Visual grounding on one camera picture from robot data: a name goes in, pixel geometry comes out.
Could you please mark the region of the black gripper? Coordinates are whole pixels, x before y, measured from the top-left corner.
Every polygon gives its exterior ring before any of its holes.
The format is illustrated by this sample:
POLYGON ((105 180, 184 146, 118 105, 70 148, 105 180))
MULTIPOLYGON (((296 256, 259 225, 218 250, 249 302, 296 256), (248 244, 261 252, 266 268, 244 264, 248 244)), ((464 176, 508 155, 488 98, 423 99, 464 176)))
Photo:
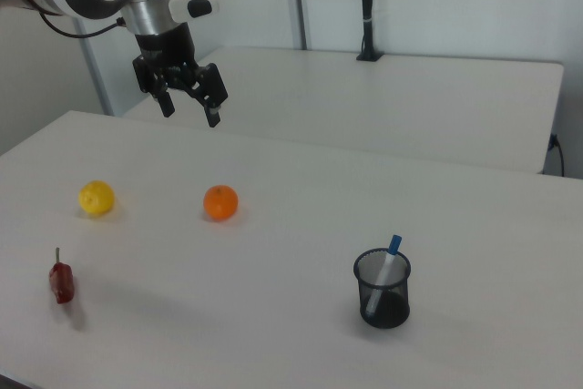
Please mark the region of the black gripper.
POLYGON ((185 92, 198 101, 211 128, 220 123, 220 107, 228 92, 214 63, 198 66, 195 46, 187 24, 157 35, 135 36, 140 56, 132 61, 138 86, 159 104, 165 118, 175 112, 169 87, 185 86, 185 92))

